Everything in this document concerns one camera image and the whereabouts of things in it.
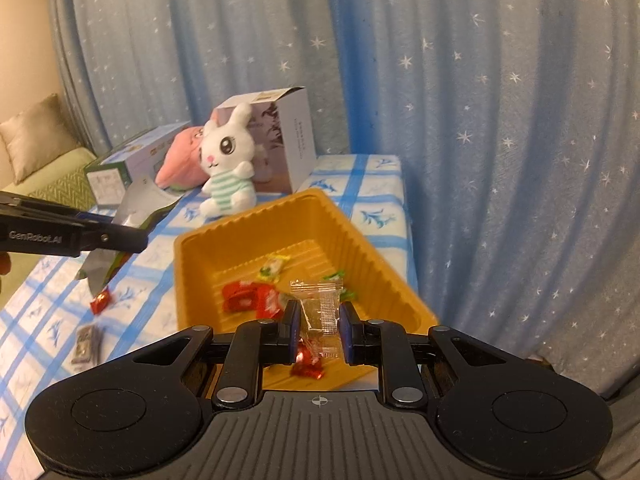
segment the yellow candy wrapper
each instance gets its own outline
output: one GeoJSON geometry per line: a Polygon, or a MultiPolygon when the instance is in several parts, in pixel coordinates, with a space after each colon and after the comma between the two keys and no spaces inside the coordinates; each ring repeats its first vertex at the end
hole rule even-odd
{"type": "Polygon", "coordinates": [[[257,282],[276,283],[280,279],[282,267],[291,259],[291,256],[283,256],[282,254],[270,254],[267,261],[260,267],[258,275],[255,277],[257,282]]]}

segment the green couch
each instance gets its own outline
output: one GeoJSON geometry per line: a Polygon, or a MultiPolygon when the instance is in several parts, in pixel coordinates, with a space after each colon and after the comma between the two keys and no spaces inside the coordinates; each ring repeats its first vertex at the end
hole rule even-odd
{"type": "MultiPolygon", "coordinates": [[[[95,155],[88,149],[76,148],[59,156],[20,184],[9,184],[3,190],[87,210],[95,202],[82,169],[94,159],[95,155]]],[[[5,306],[40,259],[36,254],[11,253],[10,256],[11,272],[3,276],[1,282],[0,309],[5,306]]]]}

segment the bunny eye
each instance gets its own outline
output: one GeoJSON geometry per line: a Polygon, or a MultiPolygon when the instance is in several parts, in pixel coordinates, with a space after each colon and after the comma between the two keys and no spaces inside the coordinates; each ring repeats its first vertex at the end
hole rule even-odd
{"type": "Polygon", "coordinates": [[[236,140],[233,137],[224,137],[220,141],[220,151],[225,155],[231,155],[236,148],[236,140]]]}

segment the white bunny plush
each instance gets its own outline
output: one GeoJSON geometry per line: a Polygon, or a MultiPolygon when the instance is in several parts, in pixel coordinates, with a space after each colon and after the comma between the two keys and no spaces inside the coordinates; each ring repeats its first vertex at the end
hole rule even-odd
{"type": "Polygon", "coordinates": [[[241,103],[224,126],[218,126],[213,120],[204,125],[200,166],[209,179],[202,191],[211,198],[200,204],[200,212],[208,218],[233,215],[255,206],[255,189],[251,182],[255,143],[246,129],[251,112],[250,104],[241,103]]]}

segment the yellow plastic tray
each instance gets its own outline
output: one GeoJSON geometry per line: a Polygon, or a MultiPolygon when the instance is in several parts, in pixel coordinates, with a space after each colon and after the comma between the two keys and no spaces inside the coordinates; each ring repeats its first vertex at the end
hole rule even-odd
{"type": "MultiPolygon", "coordinates": [[[[222,287],[253,281],[270,253],[291,256],[276,284],[289,292],[290,280],[318,280],[342,269],[345,286],[357,294],[361,319],[387,319],[407,332],[426,334],[436,317],[407,283],[322,191],[309,189],[209,224],[175,240],[178,327],[206,324],[233,332],[255,319],[254,312],[227,314],[222,287]]],[[[319,380],[292,377],[290,367],[264,371],[263,387],[276,390],[333,390],[375,370],[328,360],[319,380]]]]}

